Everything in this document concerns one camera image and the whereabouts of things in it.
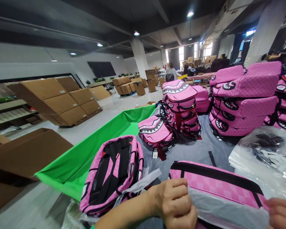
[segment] window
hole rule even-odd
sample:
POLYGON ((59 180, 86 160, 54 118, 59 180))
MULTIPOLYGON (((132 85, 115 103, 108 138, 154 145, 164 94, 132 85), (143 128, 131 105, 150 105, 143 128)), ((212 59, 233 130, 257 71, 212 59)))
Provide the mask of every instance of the window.
POLYGON ((207 48, 204 50, 203 56, 210 56, 212 54, 212 47, 213 47, 213 42, 209 44, 207 48))
POLYGON ((182 62, 184 61, 184 47, 179 48, 179 61, 180 61, 180 67, 183 67, 182 62))
POLYGON ((198 44, 194 44, 194 59, 197 59, 197 50, 198 50, 198 44))
POLYGON ((166 53, 166 62, 167 62, 167 63, 169 63, 169 59, 168 59, 168 51, 166 50, 166 51, 165 51, 165 53, 166 53))

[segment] hand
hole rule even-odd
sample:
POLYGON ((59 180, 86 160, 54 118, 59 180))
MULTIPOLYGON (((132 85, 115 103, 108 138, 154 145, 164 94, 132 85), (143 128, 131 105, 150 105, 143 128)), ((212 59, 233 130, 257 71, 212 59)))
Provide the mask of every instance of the hand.
POLYGON ((271 198, 265 201, 269 207, 270 227, 268 229, 286 229, 286 200, 271 198))
POLYGON ((162 218, 167 229, 193 229, 197 210, 192 205, 184 178, 163 181, 151 187, 149 195, 154 216, 162 218))

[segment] black strap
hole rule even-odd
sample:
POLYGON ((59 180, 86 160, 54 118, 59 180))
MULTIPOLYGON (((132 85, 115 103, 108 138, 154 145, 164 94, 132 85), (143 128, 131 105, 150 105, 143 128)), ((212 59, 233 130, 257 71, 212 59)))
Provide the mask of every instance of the black strap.
POLYGON ((212 165, 213 165, 214 167, 217 167, 217 166, 216 166, 216 163, 215 163, 215 160, 214 160, 214 156, 213 156, 212 151, 209 151, 209 156, 210 156, 210 158, 211 158, 212 165))

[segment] white tag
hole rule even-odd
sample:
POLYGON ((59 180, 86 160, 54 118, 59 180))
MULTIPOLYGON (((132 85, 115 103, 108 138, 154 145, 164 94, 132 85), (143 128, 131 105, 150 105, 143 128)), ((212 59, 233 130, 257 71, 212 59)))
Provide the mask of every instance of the white tag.
POLYGON ((153 159, 157 159, 158 158, 158 151, 153 152, 153 159))

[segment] pallet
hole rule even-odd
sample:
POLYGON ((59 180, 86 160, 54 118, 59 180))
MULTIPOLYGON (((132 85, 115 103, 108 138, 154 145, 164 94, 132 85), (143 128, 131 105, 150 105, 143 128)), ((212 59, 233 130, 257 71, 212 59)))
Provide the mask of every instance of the pallet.
POLYGON ((76 122, 75 124, 73 124, 72 126, 59 126, 61 128, 72 128, 74 126, 78 126, 80 124, 82 124, 83 122, 87 121, 88 119, 92 118, 93 116, 97 115, 98 113, 100 113, 103 109, 98 110, 97 112, 94 112, 93 114, 87 115, 86 117, 84 117, 83 119, 79 120, 78 122, 76 122))
POLYGON ((134 93, 137 93, 137 92, 134 91, 134 92, 131 92, 130 94, 125 94, 125 95, 120 95, 120 96, 121 96, 121 97, 130 96, 130 95, 133 95, 134 93))

